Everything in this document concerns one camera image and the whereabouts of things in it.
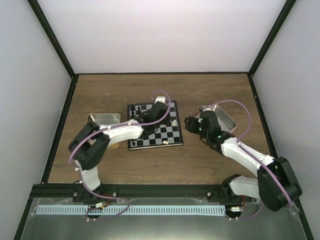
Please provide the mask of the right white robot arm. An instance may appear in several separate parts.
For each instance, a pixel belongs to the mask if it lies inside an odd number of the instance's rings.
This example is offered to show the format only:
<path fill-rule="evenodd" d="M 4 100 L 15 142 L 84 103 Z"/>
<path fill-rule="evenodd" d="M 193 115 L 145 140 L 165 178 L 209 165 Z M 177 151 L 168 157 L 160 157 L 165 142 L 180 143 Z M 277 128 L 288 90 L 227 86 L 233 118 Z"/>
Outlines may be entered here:
<path fill-rule="evenodd" d="M 224 181 L 223 198 L 229 202 L 240 195 L 259 199 L 271 211 L 276 212 L 299 198 L 303 191 L 289 161 L 245 145 L 232 133 L 237 123 L 224 111 L 205 109 L 197 116 L 184 120 L 185 129 L 205 139 L 206 144 L 220 155 L 230 158 L 255 175 L 247 178 L 233 175 Z"/>

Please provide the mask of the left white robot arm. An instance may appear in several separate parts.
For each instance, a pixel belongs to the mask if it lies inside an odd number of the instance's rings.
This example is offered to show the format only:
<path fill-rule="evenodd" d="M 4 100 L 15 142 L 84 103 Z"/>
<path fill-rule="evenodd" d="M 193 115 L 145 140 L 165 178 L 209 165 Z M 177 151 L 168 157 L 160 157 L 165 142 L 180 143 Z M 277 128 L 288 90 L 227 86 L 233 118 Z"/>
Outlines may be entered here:
<path fill-rule="evenodd" d="M 98 164 L 107 150 L 115 143 L 136 140 L 153 134 L 156 128 L 170 119 L 170 104 L 156 101 L 147 111 L 118 124 L 98 125 L 88 122 L 68 146 L 70 161 L 74 161 L 80 180 L 86 188 L 84 195 L 89 201 L 97 202 L 102 196 Z"/>

